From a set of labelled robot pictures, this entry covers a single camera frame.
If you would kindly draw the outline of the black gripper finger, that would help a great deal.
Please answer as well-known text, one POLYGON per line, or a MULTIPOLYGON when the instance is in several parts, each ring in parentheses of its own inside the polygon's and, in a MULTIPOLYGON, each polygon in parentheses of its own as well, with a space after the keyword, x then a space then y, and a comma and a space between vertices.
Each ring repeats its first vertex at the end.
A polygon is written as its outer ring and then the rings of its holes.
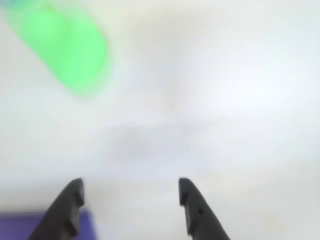
POLYGON ((180 178, 178 190, 179 204, 184 207, 187 234, 193 240, 230 240, 202 193, 190 179, 180 178))
POLYGON ((69 182, 47 209, 29 240, 72 240, 79 234, 80 208, 84 206, 81 178, 69 182))

